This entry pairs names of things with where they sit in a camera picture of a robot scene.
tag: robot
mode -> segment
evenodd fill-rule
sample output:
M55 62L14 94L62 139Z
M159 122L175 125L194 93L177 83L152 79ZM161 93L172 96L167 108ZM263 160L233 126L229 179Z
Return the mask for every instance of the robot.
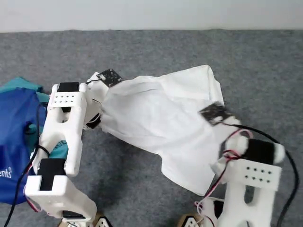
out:
M87 83L60 83L52 88L39 145L52 151L59 141L66 140L69 152L66 159L48 158L39 149L32 163L36 175L28 176L25 195L68 227L111 227L105 217L96 219L96 204L74 186L70 177L79 171L83 128L100 124L102 100L121 80L113 70L107 70L95 73ZM261 155L264 149L270 149L267 158ZM284 147L236 135L227 140L225 150L246 157L229 160L224 156L212 166L221 183L227 184L225 200L205 197L198 209L207 218L198 223L188 217L182 226L236 227L243 222L247 226L248 221L251 227L269 227L281 175L281 168L274 164L283 160ZM244 202L246 185L256 188L250 204Z

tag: red wire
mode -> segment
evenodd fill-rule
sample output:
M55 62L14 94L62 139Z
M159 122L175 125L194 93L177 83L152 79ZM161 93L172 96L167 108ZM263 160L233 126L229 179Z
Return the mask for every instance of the red wire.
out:
M210 218L210 217L208 217L208 216L206 216L209 220L210 220L210 222L212 223L212 225L213 225L213 227L214 227L214 222L213 222L213 220Z

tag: white plastic part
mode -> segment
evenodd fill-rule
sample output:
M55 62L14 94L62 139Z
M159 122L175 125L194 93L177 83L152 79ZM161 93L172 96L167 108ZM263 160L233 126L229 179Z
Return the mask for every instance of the white plastic part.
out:
M269 227L281 168L244 159L230 162L223 212L217 227L237 227L248 221L252 226ZM255 187L252 202L246 204L246 186Z
M275 158L274 163L278 164L285 158L285 147L282 144L275 143Z
M68 210L83 215L85 219L63 218L63 222L93 222L97 212L94 201L80 192L67 176L56 175L51 191L40 191L41 180L42 176L28 176L25 195L38 203L50 216L62 218L62 210Z
M198 223L196 222L195 218L188 218L186 223L183 224L184 227L199 227Z
M243 155L248 148L249 139L240 134L233 135L225 143L225 150L233 150L239 155Z
M277 166L239 159L228 164L224 179L228 182L277 191L281 170Z
M90 222L68 222L67 227L94 227L94 225Z
M95 227L110 227L105 218L100 218Z
M99 80L99 77L97 75L99 75L100 73L95 72L91 78L89 78L87 80L87 82L93 81L93 80ZM91 95L92 98L99 101L100 103L103 102L109 88L108 86L106 86L102 80L99 81L94 81L94 82L90 82L88 84L88 87L90 88L91 91Z
M79 171L82 153L82 129L86 115L87 103L92 105L86 84L80 84L79 92L57 92L58 85L54 85L47 107L48 113L39 145L50 153L57 143L66 140L68 154L64 170L68 176L76 176ZM69 114L65 114L61 107L70 107ZM39 162L47 155L41 149L33 161L33 168L37 173Z

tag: black cable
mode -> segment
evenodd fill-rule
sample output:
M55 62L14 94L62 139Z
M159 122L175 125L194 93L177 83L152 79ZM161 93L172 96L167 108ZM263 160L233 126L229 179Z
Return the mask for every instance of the black cable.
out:
M101 78L99 78L99 79L94 79L94 80L90 80L90 81L85 82L85 83L86 83L86 84L89 84L89 83L97 82L97 81L100 81L100 80L102 80L102 79L101 79Z
M245 125L240 125L240 124L226 124L226 125L229 125L229 126L234 126L234 127L237 127L237 128L240 128L240 129L247 129L247 130L251 130L251 131L254 131L256 133L259 133L265 137L267 137L268 139L270 139L271 141L273 141L274 143L279 143L280 142L276 139L274 139L273 137L271 137L270 135L266 134L265 132L261 131L261 130L258 130L258 129L254 129L254 128L251 128L249 126L245 126ZM299 183L300 183L300 177L299 177L299 173L298 173L298 170L297 170L297 166L294 162L294 159L292 158L291 154L289 153L289 151L287 151L285 149L285 154L294 170L294 188L292 190L292 193L290 194L288 200L286 201L281 213L280 213L280 216L279 216L279 219L278 219L278 222L276 224L276 227L281 227L282 226L282 222L284 220L284 217L285 217L285 214L287 213L289 207L290 207L290 204L293 202L294 200L294 197L295 195L297 194L298 192L298 188L299 188Z
M76 226L75 224L73 224L71 222L67 222L67 223L70 224L71 226L78 227L78 226Z
M39 109L40 109L41 106L42 106L42 104L40 103L37 107L37 110L36 110L37 142L36 142L35 150L34 150L34 153L31 157L30 161L28 162L27 166L24 168L21 176L18 178L17 185L16 185L15 198L13 200L13 203L12 203L10 211L9 211L9 215L8 215L8 217L6 219L6 222L5 222L3 227L7 227L9 225L9 221L10 221L12 215L13 215L13 212L15 210L15 206L16 206L16 203L17 203L17 200L18 200L18 194L19 194L19 188L20 188L21 181L22 181L23 177L25 176L25 174L27 174L27 171L29 170L30 166L32 165L32 163L33 163L33 161L34 161L34 159L35 159L35 157L38 153L38 150L42 149L49 156L48 150L46 150L44 147L39 145L39 136L40 136Z

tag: wire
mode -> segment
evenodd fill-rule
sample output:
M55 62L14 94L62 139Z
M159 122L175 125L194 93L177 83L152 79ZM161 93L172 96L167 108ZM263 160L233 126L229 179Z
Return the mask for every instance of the wire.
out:
M273 141L274 143L279 143L280 142L276 139L274 139L272 136L266 134L265 132L261 131L261 130L258 130L258 129L255 129L255 128L252 128L252 127L249 127L249 126L245 126L245 125L240 125L240 124L226 124L226 125L229 125L229 126L234 126L234 127L238 127L240 129L247 129L247 130L251 130L251 131L254 131L256 133L259 133L265 137L267 137L268 139L270 139L271 141ZM284 217L285 217L285 214L287 213L291 203L293 202L294 198L295 198L295 195L297 194L298 192L298 188L299 188L299 183L300 183L300 177L299 177L299 173L298 173L298 170L297 170L297 166L294 162L294 159L292 158L291 154L289 153L288 150L285 150L285 154L293 168L293 171L294 171L294 187L293 187L293 190L289 196L289 198L287 199L281 213L280 213L280 216L279 216L279 219L278 219L278 222L276 224L276 227L281 227L282 226L282 222L284 220Z
M206 217L210 220L210 222L212 223L212 225L213 225L213 227L214 227L214 222L213 222L213 220L212 220L210 217L208 217L207 215L206 215Z
M90 81L85 82L85 83L86 83L86 84L89 84L89 83L93 83L93 82L98 82L98 81L100 81L100 80L102 80L101 77L100 77L99 79L90 80Z
M70 224L71 226L78 227L78 226L74 225L74 224L71 223L71 222L67 222L67 223Z
M233 154L234 156L233 156L233 157L228 156L228 155L226 155L227 153L231 153L231 154ZM221 181L221 179L222 179L222 177L223 177L223 175L224 175L224 173L225 173L225 171L226 171L226 169L227 169L228 163L229 163L230 161L232 161L232 160L238 160L238 159L242 158L242 156L239 156L239 155L238 155L235 151L233 151L233 150L227 150L227 151L225 151L225 152L224 152L224 157L227 159L226 164L225 164L225 167L224 167L224 170L222 171L222 173L220 174L220 176L218 177L218 179L216 180L216 182L213 184L213 186L210 187L210 189L206 192L204 198L203 198L202 200L200 200L199 202L195 201L195 205L196 205L196 207L197 207L197 213L198 213L200 216L206 216L206 215L203 215L203 214L202 214L202 208L203 208L202 203L203 203L203 201L204 201L207 197L209 197L209 196L214 192L214 190L216 189L216 187L219 185L219 183L220 183L220 181Z
M9 221L10 221L12 215L13 215L13 212L14 212L14 210L15 210L15 206L16 206L16 204L17 204L18 194L19 194L19 188L20 188L21 181L22 181L23 177L24 177L24 176L27 174L27 172L29 171L29 169L30 169L30 167L31 167L31 165L32 165L32 163L33 163L33 161L34 161L34 159L35 159L37 153L38 153L38 150L39 150L39 149L42 149L42 150L44 150L44 151L47 151L45 148L43 148L42 146L39 145L39 136L40 136L40 135L39 135L39 134L40 134L40 130L39 130L39 127L40 127L40 126L39 126L39 109L40 109L41 106L42 106L42 103L40 103L40 104L38 105L37 110L36 110L37 144L36 144L36 147L35 147L35 150L34 150L34 153L33 153L32 157L31 157L31 159L29 160L27 166L24 168L24 170L23 170L21 176L18 178L17 185L16 185L16 191L15 191L15 198L14 198L14 200L13 200L13 203L12 203L11 208L10 208L10 211L9 211L9 215L8 215L8 217L7 217L7 219L6 219L6 222L5 222L5 224L4 224L3 227L7 227L7 226L9 225Z

